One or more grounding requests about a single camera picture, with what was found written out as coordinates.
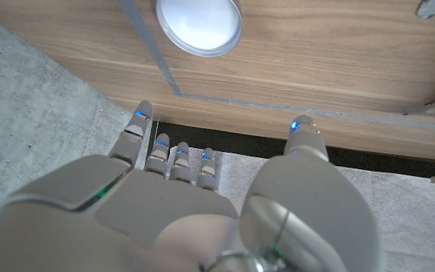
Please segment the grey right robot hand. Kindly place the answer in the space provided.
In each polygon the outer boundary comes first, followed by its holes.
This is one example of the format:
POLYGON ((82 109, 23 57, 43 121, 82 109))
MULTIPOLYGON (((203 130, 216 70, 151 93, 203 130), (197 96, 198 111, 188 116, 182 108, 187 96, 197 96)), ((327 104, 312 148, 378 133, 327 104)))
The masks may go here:
POLYGON ((136 161, 152 115, 137 106, 106 156, 70 162, 0 207, 0 271, 382 271, 378 222, 329 161, 309 116, 253 179, 241 209, 218 193, 214 154, 192 181, 188 147, 157 137, 136 161))

